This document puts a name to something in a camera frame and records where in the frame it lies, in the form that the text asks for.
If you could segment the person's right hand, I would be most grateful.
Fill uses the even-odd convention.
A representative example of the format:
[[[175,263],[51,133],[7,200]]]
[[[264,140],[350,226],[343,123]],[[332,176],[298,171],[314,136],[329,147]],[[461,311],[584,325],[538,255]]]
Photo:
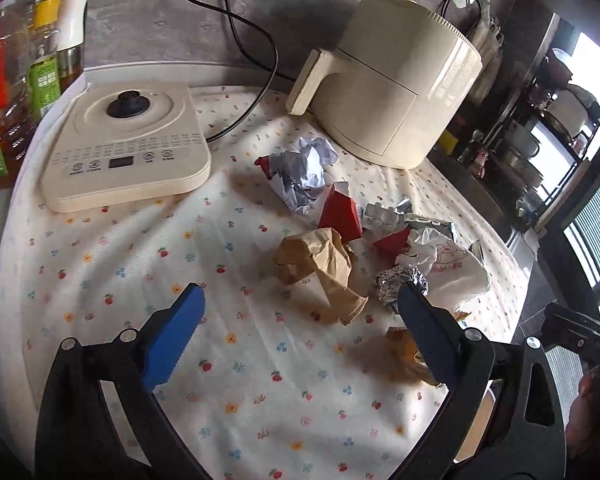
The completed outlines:
[[[566,441],[570,458],[600,448],[600,365],[579,382],[578,395],[569,410]]]

